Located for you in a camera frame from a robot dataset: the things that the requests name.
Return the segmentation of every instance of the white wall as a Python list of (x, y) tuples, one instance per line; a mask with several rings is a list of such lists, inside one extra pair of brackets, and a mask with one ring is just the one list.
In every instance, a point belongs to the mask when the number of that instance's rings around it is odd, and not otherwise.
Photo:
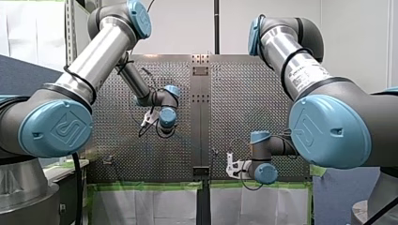
[[(320, 24), (321, 0), (221, 0), (222, 54), (247, 54), (252, 20), (263, 13), (271, 17), (306, 17)], [(103, 0), (104, 6), (124, 2)], [(142, 0), (148, 6), (150, 0)], [(152, 36), (134, 53), (214, 53), (213, 0), (156, 0), (150, 9)]]
[(392, 0), (322, 0), (324, 66), (368, 92), (389, 80), (389, 3)]
[(265, 14), (267, 17), (304, 17), (319, 26), (320, 2), (320, 0), (220, 0), (220, 52), (247, 54), (250, 25), (260, 14)]

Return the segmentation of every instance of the silver arm segment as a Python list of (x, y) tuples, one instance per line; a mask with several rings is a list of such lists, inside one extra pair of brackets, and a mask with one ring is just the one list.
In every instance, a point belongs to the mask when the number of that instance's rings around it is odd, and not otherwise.
[(149, 87), (143, 77), (141, 77), (138, 69), (133, 63), (129, 63), (129, 60), (129, 54), (126, 52), (119, 60), (117, 69), (123, 81), (129, 86), (130, 90), (134, 92), (134, 95), (138, 98), (145, 98), (150, 93)]
[[(142, 3), (131, 0), (94, 10), (88, 31), (92, 41), (55, 83), (43, 84), (27, 101), (10, 97), (0, 104), (0, 153), (6, 153), (0, 158), (55, 158), (80, 150), (91, 135), (97, 92), (125, 52), (150, 36), (151, 23)], [(149, 90), (133, 64), (121, 72), (140, 105), (161, 106), (157, 131), (172, 133), (179, 89)]]
[(312, 22), (260, 16), (252, 23), (249, 52), (281, 77), (294, 101), (288, 127), (303, 158), (338, 169), (398, 166), (392, 157), (397, 89), (369, 95), (347, 78), (331, 76), (320, 65), (323, 40)]

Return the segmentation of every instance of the pegboard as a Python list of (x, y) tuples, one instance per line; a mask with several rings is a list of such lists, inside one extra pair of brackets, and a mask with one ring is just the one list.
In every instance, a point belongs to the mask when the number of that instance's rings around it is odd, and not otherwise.
[(96, 159), (90, 163), (89, 182), (191, 181), (191, 151), (195, 149), (191, 146), (190, 55), (133, 59), (149, 86), (180, 88), (176, 135), (165, 140), (152, 127), (138, 138), (139, 125), (150, 108), (134, 105), (133, 93), (114, 71), (93, 108)]
[[(149, 108), (134, 106), (128, 86), (115, 72), (110, 75), (93, 109), (91, 152), (95, 160), (89, 166), (90, 183), (191, 181), (193, 166), (208, 165), (213, 166), (213, 179), (227, 179), (226, 152), (232, 139), (248, 142), (254, 130), (267, 129), (274, 134), (283, 131), (288, 98), (278, 76), (263, 62), (246, 55), (210, 55), (205, 62), (209, 73), (195, 76), (193, 68), (198, 63), (192, 61), (193, 57), (197, 55), (133, 57), (150, 86), (156, 88), (155, 81), (158, 87), (172, 84), (181, 90), (176, 135), (168, 140), (159, 138), (154, 129), (138, 138), (139, 124)], [(232, 150), (235, 159), (249, 153), (239, 141), (234, 142)], [(301, 157), (274, 157), (273, 162), (280, 181), (305, 181), (310, 177), (309, 165)]]
[[(287, 128), (289, 100), (280, 78), (257, 57), (246, 55), (212, 55), (211, 123), (209, 158), (212, 178), (226, 179), (226, 153), (232, 139), (234, 160), (250, 153), (250, 133), (268, 130), (280, 134)], [(310, 179), (310, 168), (302, 157), (272, 157), (280, 181)]]

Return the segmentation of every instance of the black cable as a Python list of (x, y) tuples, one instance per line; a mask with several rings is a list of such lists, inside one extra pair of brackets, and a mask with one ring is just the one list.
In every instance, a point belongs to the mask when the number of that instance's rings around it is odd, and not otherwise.
[[(247, 142), (245, 142), (243, 139), (241, 139), (241, 138), (235, 138), (235, 139), (231, 140), (231, 142), (229, 142), (229, 151), (230, 151), (230, 152), (232, 152), (232, 143), (233, 143), (234, 141), (242, 141), (246, 146), (249, 146), (249, 144), (248, 144)], [(248, 187), (248, 186), (246, 185), (246, 183), (244, 182), (244, 180), (243, 180), (243, 175), (242, 175), (244, 172), (246, 172), (246, 171), (244, 170), (244, 168), (245, 168), (246, 161), (250, 159), (250, 154), (251, 154), (251, 152), (249, 151), (248, 156), (246, 156), (246, 159), (243, 161), (242, 168), (241, 168), (240, 171), (239, 171), (239, 173), (240, 173), (239, 176), (240, 176), (240, 182), (242, 182), (242, 185), (243, 185), (246, 189), (251, 190), (251, 191), (256, 191), (256, 190), (259, 190), (260, 188), (262, 188), (262, 187), (263, 187), (263, 184), (261, 184), (258, 188), (251, 188), (251, 187)]]
[(257, 38), (257, 41), (258, 41), (258, 49), (260, 50), (260, 54), (259, 54), (259, 55), (260, 55), (261, 60), (263, 60), (264, 63), (266, 63), (267, 67), (269, 67), (270, 69), (274, 70), (274, 68), (267, 62), (266, 58), (264, 57), (264, 53), (263, 53), (263, 43), (261, 42), (261, 35), (260, 35), (260, 31), (261, 31), (261, 20), (262, 20), (263, 18), (266, 18), (266, 16), (265, 16), (264, 14), (260, 14), (260, 15), (258, 16), (258, 19), (257, 19), (257, 30), (258, 30), (258, 38)]
[(83, 211), (83, 184), (82, 184), (82, 169), (80, 168), (79, 156), (77, 153), (72, 154), (75, 173), (76, 173), (76, 187), (77, 187), (77, 207), (75, 224), (82, 224), (82, 211)]
[(251, 191), (259, 190), (260, 188), (263, 187), (263, 184), (261, 184), (261, 185), (260, 185), (259, 187), (257, 187), (257, 188), (251, 188), (251, 187), (248, 187), (248, 186), (245, 184), (245, 182), (244, 182), (244, 180), (243, 180), (243, 178), (242, 178), (242, 174), (243, 174), (244, 172), (246, 172), (246, 171), (244, 170), (244, 168), (245, 168), (245, 163), (246, 163), (247, 160), (248, 160), (248, 158), (246, 158), (246, 159), (243, 161), (242, 168), (240, 169), (240, 182), (242, 182), (242, 185), (243, 185), (246, 189), (248, 189), (248, 190), (251, 190)]
[(150, 2), (148, 10), (146, 12), (149, 12), (150, 8), (152, 7), (152, 4), (155, 2), (155, 0), (152, 0), (152, 2)]
[(152, 80), (152, 82), (153, 82), (153, 84), (154, 84), (154, 86), (155, 86), (155, 89), (158, 90), (158, 84), (156, 83), (155, 78), (153, 77), (153, 74), (152, 74), (149, 70), (147, 70), (145, 67), (141, 67), (141, 69), (142, 69), (142, 70), (146, 73), (146, 75), (148, 75), (148, 77)]
[(94, 86), (93, 86), (90, 82), (88, 82), (85, 78), (83, 78), (83, 77), (79, 76), (78, 74), (76, 74), (76, 73), (70, 71), (70, 70), (68, 69), (68, 66), (64, 66), (64, 70), (65, 70), (70, 76), (79, 79), (80, 81), (82, 81), (83, 83), (85, 83), (85, 84), (91, 89), (91, 92), (92, 92), (92, 94), (93, 94), (93, 98), (91, 99), (90, 104), (91, 104), (91, 105), (94, 104), (94, 102), (95, 102), (96, 99), (97, 99), (97, 91), (96, 91), (96, 89), (94, 88)]
[(143, 137), (143, 136), (149, 131), (149, 129), (150, 129), (154, 124), (156, 124), (158, 121), (159, 121), (159, 119), (155, 120), (155, 121), (154, 121), (152, 124), (150, 124), (149, 127), (147, 127), (145, 130), (144, 130), (145, 127), (141, 127), (140, 130), (138, 131), (138, 137), (139, 137), (139, 138)]
[(374, 214), (368, 221), (366, 221), (363, 225), (371, 225), (374, 224), (378, 219), (383, 217), (387, 212), (389, 212), (393, 207), (398, 204), (398, 197), (380, 209), (376, 214)]
[(134, 60), (130, 60), (129, 56), (125, 57), (125, 62), (123, 64), (117, 64), (116, 66), (119, 68), (119, 71), (117, 72), (117, 75), (120, 75), (120, 73), (125, 69), (126, 65), (129, 63), (134, 63)]

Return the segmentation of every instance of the metal stand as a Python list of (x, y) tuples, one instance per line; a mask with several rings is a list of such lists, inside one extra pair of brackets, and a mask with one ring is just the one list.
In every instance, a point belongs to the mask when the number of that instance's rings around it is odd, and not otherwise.
[(0, 221), (7, 225), (58, 225), (58, 185), (48, 186), (35, 158), (0, 166)]

